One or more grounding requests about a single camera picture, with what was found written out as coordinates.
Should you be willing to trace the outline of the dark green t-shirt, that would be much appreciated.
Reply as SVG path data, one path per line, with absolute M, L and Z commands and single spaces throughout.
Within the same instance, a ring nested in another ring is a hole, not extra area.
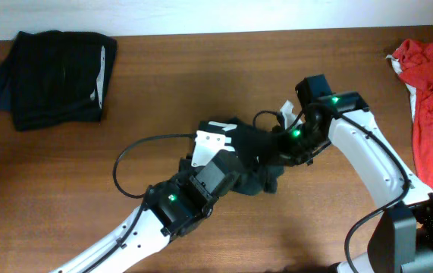
M 277 134 L 257 129 L 238 118 L 232 118 L 225 124 L 237 125 L 237 128 L 227 135 L 232 138 L 232 146 L 235 148 L 232 153 L 246 169 L 232 191 L 247 196 L 255 196 L 261 192 L 275 193 L 278 187 L 277 179 L 284 173 L 285 167 L 272 163 L 272 156 L 278 151 Z M 180 160 L 180 171 L 194 169 L 191 166 L 192 154 L 193 152 Z

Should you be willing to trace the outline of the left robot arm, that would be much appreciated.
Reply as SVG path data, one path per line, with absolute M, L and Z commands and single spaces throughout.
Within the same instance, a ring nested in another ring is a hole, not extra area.
M 55 271 L 125 272 L 177 238 L 196 230 L 243 172 L 238 157 L 221 150 L 206 166 L 182 171 L 148 187 L 141 205 L 128 218 Z

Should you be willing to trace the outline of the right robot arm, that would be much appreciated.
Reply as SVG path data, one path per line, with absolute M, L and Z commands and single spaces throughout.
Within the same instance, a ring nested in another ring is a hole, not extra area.
M 301 105 L 281 109 L 279 162 L 311 164 L 337 147 L 365 184 L 376 209 L 348 231 L 346 259 L 332 272 L 433 272 L 433 189 L 423 183 L 386 140 L 360 94 L 333 93 L 324 75 L 295 87 Z

